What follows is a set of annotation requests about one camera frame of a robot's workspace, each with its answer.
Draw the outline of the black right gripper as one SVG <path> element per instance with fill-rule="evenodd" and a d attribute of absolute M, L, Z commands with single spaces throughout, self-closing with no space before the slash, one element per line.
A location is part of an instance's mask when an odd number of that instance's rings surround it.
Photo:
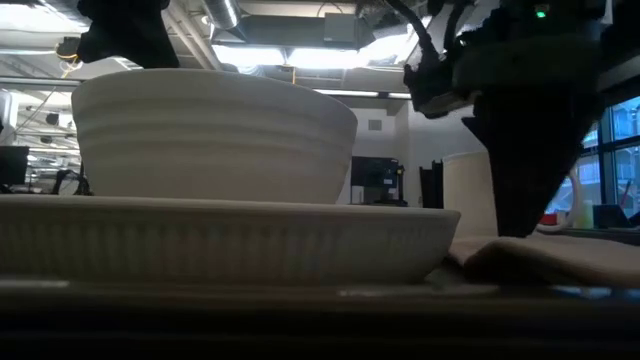
<path fill-rule="evenodd" d="M 525 237 L 541 220 L 604 111 L 597 91 L 601 33 L 612 0 L 500 0 L 456 37 L 451 90 L 482 94 L 463 124 L 489 153 L 501 236 Z"/>

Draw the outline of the white mug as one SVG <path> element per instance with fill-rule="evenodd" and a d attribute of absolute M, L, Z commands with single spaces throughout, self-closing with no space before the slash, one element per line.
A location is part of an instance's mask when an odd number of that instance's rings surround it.
<path fill-rule="evenodd" d="M 443 159 L 443 204 L 461 214 L 458 238 L 472 235 L 524 238 L 535 231 L 558 232 L 584 213 L 580 182 L 570 173 L 572 203 L 554 225 L 541 223 L 559 190 L 494 164 L 487 151 L 451 155 Z"/>

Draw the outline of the beige cloth napkin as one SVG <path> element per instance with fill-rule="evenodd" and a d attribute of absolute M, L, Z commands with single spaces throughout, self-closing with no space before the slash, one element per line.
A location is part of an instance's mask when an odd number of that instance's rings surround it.
<path fill-rule="evenodd" d="M 449 257 L 472 282 L 640 289 L 640 246 L 558 235 L 456 238 Z"/>

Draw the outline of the white ribbed bowl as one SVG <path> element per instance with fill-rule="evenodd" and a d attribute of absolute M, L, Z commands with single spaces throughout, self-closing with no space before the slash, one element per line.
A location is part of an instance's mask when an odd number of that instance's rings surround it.
<path fill-rule="evenodd" d="M 72 113 L 99 196 L 333 204 L 358 126 L 312 89 L 188 69 L 87 80 Z"/>

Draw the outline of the white ribbed plate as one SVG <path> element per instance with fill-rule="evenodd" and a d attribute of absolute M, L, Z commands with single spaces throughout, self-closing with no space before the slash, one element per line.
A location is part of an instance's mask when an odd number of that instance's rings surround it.
<path fill-rule="evenodd" d="M 447 255 L 452 210 L 0 195 L 0 274 L 87 282 L 402 284 Z"/>

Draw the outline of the green cup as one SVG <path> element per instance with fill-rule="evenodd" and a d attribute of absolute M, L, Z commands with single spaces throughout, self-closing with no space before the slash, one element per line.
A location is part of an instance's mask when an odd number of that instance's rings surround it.
<path fill-rule="evenodd" d="M 579 209 L 578 217 L 574 221 L 577 229 L 592 229 L 594 227 L 593 202 L 585 200 Z"/>

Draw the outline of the black upright stand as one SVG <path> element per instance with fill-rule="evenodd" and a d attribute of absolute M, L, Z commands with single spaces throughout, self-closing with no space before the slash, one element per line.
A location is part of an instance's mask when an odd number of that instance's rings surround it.
<path fill-rule="evenodd" d="M 431 167 L 419 168 L 422 207 L 443 209 L 443 162 L 433 161 Z"/>

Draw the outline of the black office desk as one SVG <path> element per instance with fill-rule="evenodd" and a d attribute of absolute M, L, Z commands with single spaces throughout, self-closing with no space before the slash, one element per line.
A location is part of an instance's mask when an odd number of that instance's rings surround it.
<path fill-rule="evenodd" d="M 640 229 L 575 229 L 567 228 L 558 232 L 544 231 L 545 235 L 569 236 L 576 238 L 601 239 L 640 246 Z"/>

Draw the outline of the black computer monitor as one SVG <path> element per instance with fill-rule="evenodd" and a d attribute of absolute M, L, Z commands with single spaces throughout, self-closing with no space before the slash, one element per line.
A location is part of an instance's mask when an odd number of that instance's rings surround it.
<path fill-rule="evenodd" d="M 395 158 L 353 156 L 350 197 L 353 204 L 407 207 L 404 166 Z"/>

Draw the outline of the dark screen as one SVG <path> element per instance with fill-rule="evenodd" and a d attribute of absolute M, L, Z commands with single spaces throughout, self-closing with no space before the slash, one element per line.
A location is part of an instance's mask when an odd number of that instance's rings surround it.
<path fill-rule="evenodd" d="M 0 184 L 22 185 L 28 167 L 27 146 L 0 146 Z"/>

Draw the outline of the long ceiling light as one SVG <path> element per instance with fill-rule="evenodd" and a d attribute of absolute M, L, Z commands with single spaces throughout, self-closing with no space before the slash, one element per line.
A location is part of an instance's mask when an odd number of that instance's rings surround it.
<path fill-rule="evenodd" d="M 313 90 L 324 95 L 338 96 L 338 97 L 411 100 L 411 94 L 409 93 L 394 93 L 394 92 L 389 93 L 389 92 L 337 90 L 337 89 L 313 89 Z"/>

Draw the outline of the grey ceiling box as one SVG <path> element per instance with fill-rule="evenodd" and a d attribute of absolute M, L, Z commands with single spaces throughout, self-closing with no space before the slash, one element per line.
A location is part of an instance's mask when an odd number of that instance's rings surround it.
<path fill-rule="evenodd" d="M 352 14 L 326 13 L 324 15 L 324 41 L 354 43 L 357 39 L 357 19 Z"/>

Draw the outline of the silver round ceiling duct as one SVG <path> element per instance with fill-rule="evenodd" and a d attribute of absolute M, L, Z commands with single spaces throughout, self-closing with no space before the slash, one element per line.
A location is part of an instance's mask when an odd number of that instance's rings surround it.
<path fill-rule="evenodd" d="M 203 0 L 203 4 L 215 28 L 228 30 L 240 23 L 241 9 L 237 0 Z"/>

